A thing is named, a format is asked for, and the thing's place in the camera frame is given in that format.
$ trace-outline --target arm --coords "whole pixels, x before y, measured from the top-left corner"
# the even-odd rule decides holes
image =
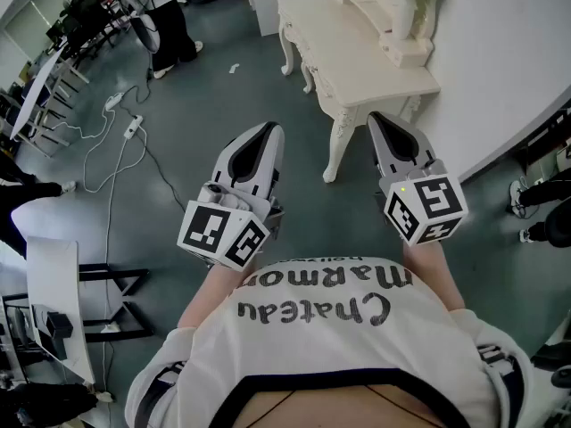
[[[464,300],[448,269],[440,243],[404,247],[404,266],[428,285],[449,310],[465,309]]]
[[[178,328],[197,327],[255,269],[255,260],[242,273],[214,265],[178,321]]]

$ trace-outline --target black cable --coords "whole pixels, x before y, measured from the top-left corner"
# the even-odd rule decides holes
[[[289,395],[287,395],[285,398],[283,398],[281,401],[279,401],[274,407],[272,407],[268,412],[266,412],[265,414],[263,414],[262,416],[258,417],[256,420],[254,420],[253,422],[251,422],[248,426],[246,426],[246,428],[250,428],[251,426],[254,426],[255,424],[257,424],[262,418],[264,418],[267,414],[269,414],[272,410],[274,410],[276,407],[278,407],[280,404],[282,404],[286,399],[288,399],[290,396],[292,396],[295,393],[295,391],[292,391]]]
[[[139,136],[138,133],[136,133],[136,135],[137,135],[137,138],[139,138],[141,140],[141,142],[145,143],[143,138],[141,138],[141,136]],[[182,209],[182,211],[185,212],[185,207],[183,206],[182,202],[178,199],[178,194],[177,194],[176,189],[174,188],[174,186],[169,181],[167,181],[167,178],[162,174],[161,165],[159,165],[159,161],[156,159],[156,157],[150,151],[148,145],[146,146],[146,151],[151,156],[151,158],[154,160],[154,164],[157,166],[157,169],[159,170],[159,174],[161,175],[162,180],[170,187],[170,190],[172,191],[172,196],[174,197],[175,202],[177,202],[178,206],[180,206],[180,209]]]
[[[423,420],[424,422],[427,422],[428,424],[430,424],[431,426],[435,426],[436,428],[442,428],[439,424],[435,424],[434,422],[428,420],[427,418],[421,417],[418,414],[415,414],[414,412],[408,410],[407,408],[401,406],[400,404],[395,403],[394,401],[392,401],[391,399],[388,399],[385,395],[382,395],[381,393],[379,393],[378,391],[375,391],[374,389],[370,388],[368,385],[365,385],[365,387],[367,387],[369,390],[371,390],[373,393],[375,393],[376,395],[380,396],[382,399],[386,399],[388,402],[390,402],[392,405],[398,407],[399,409],[402,409],[404,412],[408,412],[409,414],[411,414],[412,416],[415,416],[417,419],[419,420]]]

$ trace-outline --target floor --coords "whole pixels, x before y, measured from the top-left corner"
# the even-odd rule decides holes
[[[196,197],[230,139],[274,120],[285,130],[285,162],[277,194],[286,215],[279,240],[267,246],[262,260],[369,255],[401,261],[401,241],[383,221],[372,196],[377,190],[377,173],[366,129],[355,132],[337,180],[324,184],[321,174],[327,165],[332,121],[320,110],[315,95],[303,93],[299,62],[290,77],[282,76],[284,55],[279,40],[277,36],[259,36],[255,16],[245,0],[220,0],[188,7],[185,13],[188,32],[204,42],[204,51],[196,61],[178,65],[165,78],[152,81],[152,95],[144,104],[135,103],[133,92],[123,101],[145,117],[148,147],[182,201]],[[229,74],[235,63],[240,66]],[[91,84],[76,97],[69,123],[81,126],[85,134],[99,133],[107,97],[134,84],[142,86],[146,65],[147,54],[134,34],[121,36],[114,49],[84,65],[82,70]],[[94,189],[112,173],[129,122],[129,115],[118,109],[109,137],[87,161],[89,188]],[[80,180],[83,160],[95,140],[80,140],[74,130],[59,130],[75,140],[69,148],[48,160],[22,147],[18,163],[45,181]],[[141,151],[141,142],[133,138],[124,163],[136,160]],[[504,160],[468,182],[465,194],[470,215],[458,233],[444,242],[444,248],[467,305],[483,320],[510,333],[532,354],[569,309],[571,253],[548,244],[519,243],[517,231],[543,219],[552,208],[543,205],[527,221],[505,213],[509,183],[522,174],[514,161]],[[99,193],[79,188],[62,198],[26,204],[13,217],[24,235],[76,240],[82,263],[101,262],[109,193],[109,184]],[[176,245],[182,217],[151,158],[145,157],[118,176],[109,261],[120,268],[151,270],[132,301],[150,320],[156,335],[113,344],[107,384],[118,399],[109,414],[116,428],[125,426],[122,408],[130,382],[176,325],[206,274],[201,261]],[[24,262],[5,248],[0,250],[0,261],[0,290],[25,290]],[[81,287],[87,317],[101,316],[102,289],[100,284]],[[115,304],[119,297],[112,288],[110,292]],[[90,346],[90,352],[101,383],[102,346]],[[110,356],[108,347],[107,366]],[[61,370],[55,371],[53,378],[59,379]],[[102,412],[95,418],[98,416],[108,415]],[[107,426],[104,420],[100,426]]]

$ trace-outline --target flower vase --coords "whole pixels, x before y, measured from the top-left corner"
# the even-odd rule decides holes
[[[416,0],[399,0],[393,16],[393,36],[405,39],[412,28],[414,12],[417,10]]]

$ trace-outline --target shoe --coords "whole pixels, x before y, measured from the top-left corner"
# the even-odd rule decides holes
[[[78,186],[78,183],[75,181],[63,183],[62,184],[62,194],[73,192],[77,186]]]
[[[164,75],[167,74],[167,71],[171,71],[174,65],[170,65],[168,68],[164,68],[162,70],[155,71],[153,76],[155,79],[161,79]]]
[[[519,204],[519,195],[524,191],[524,187],[519,181],[514,181],[509,185],[509,197],[511,212],[519,218],[524,218],[525,216],[525,206]]]
[[[96,393],[95,397],[101,401],[102,403],[112,403],[115,401],[113,395],[111,395],[108,391],[103,391],[101,393]]]
[[[521,243],[534,243],[533,239],[529,239],[529,232],[527,230],[519,230],[519,241]]]

